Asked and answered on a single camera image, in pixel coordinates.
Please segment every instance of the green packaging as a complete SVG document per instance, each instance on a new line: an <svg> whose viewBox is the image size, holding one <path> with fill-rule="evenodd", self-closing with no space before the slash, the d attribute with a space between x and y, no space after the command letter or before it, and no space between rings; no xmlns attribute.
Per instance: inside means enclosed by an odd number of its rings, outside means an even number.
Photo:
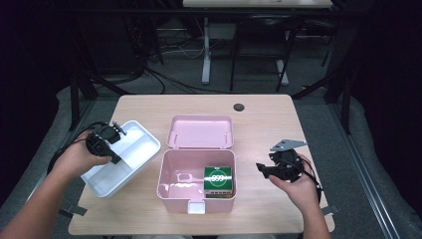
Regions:
<svg viewBox="0 0 422 239"><path fill-rule="evenodd" d="M230 198L233 194L232 167L207 166L204 170L206 198Z"/></svg>

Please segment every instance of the pink plastic box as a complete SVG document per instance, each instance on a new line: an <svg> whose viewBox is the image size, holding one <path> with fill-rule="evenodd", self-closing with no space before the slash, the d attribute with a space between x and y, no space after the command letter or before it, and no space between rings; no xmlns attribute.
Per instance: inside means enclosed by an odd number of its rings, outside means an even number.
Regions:
<svg viewBox="0 0 422 239"><path fill-rule="evenodd" d="M236 197L236 160L232 120L225 116L176 116L172 120L163 155L157 195L172 212L204 214L228 212ZM230 166L230 198L205 198L204 168Z"/></svg>

